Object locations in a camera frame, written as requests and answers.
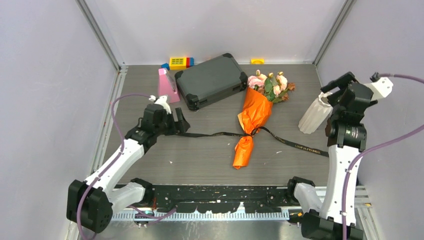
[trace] white wall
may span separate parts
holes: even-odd
[[[170,57],[203,62],[312,62],[344,0],[91,0],[115,55],[127,65]]]
[[[115,78],[77,3],[0,1],[0,236],[61,240]]]
[[[363,83],[375,72],[424,78],[424,1],[357,1],[318,66],[323,84],[352,71]],[[424,85],[392,78],[393,92],[365,112],[367,147],[424,123]],[[388,240],[423,239],[424,132],[364,157],[366,186]]]

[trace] flower bouquet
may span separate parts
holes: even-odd
[[[253,135],[259,132],[259,127],[267,123],[272,114],[273,104],[287,101],[289,92],[296,88],[294,83],[287,81],[282,71],[277,76],[272,72],[266,76],[257,70],[255,76],[248,78],[247,85],[243,110],[237,117],[248,136],[242,137],[235,146],[232,166],[236,169],[249,164],[254,147]]]

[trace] gray case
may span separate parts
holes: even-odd
[[[175,73],[188,109],[196,111],[246,89],[248,76],[230,53]]]

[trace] white vase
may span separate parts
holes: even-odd
[[[317,130],[322,122],[333,111],[333,107],[328,103],[327,96],[331,92],[320,93],[306,110],[299,122],[299,129],[304,134],[311,134]]]

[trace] yellow block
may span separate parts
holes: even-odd
[[[250,60],[250,64],[264,64],[265,60],[263,58],[253,58]]]
[[[171,57],[169,59],[169,69],[171,70],[184,70],[187,68],[186,57]]]

